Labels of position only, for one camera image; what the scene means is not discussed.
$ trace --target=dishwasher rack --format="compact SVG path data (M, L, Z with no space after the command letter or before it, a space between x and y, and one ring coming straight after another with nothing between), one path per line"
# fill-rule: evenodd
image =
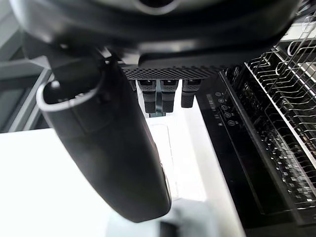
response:
M299 39L245 63L256 85L243 86L253 111L265 114L258 133L299 210L316 207L315 19L306 17ZM269 103L256 98L259 90Z

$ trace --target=robotic arm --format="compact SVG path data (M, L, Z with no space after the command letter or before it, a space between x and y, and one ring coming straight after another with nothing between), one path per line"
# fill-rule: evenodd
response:
M133 222L165 215L171 197L128 79L140 80L150 95L148 88L166 72L189 68L211 75L259 56L286 33L300 2L10 1L23 29L26 56L55 75L38 90L39 108L94 189ZM111 56L102 55L104 48ZM127 77L122 64L157 77L146 85L147 77ZM193 98L200 80L190 85L190 75L167 74L171 84L162 83L167 101L179 79L185 79L183 95Z

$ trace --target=black plastic housing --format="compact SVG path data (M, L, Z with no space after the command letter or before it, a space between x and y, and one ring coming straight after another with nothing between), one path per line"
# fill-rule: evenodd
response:
M142 222L171 207L158 151L137 97L117 63L98 86L74 98L63 84L49 82L37 103L78 168L121 216Z

